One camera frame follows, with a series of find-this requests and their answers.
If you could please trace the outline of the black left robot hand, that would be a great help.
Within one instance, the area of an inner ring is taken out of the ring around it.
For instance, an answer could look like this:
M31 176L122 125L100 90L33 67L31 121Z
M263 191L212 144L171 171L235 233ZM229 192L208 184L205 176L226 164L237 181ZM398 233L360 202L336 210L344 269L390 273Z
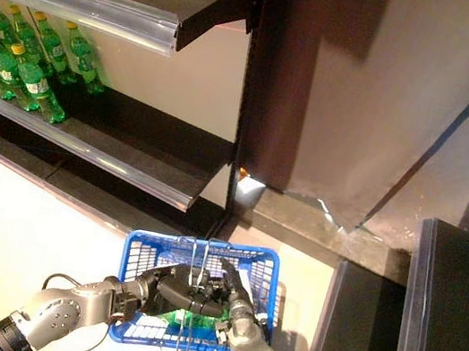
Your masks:
M223 278L183 263L155 268L152 274L157 292L171 305L204 317L222 316L230 291Z

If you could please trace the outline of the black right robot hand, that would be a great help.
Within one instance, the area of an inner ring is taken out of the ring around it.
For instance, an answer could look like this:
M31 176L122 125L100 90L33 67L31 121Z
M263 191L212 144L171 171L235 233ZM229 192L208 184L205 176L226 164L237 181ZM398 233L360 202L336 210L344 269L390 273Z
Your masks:
M229 318L236 321L242 318L254 318L252 300L244 288L239 271L234 264L225 258L220 258L222 270L225 272L226 285L229 288L228 308Z

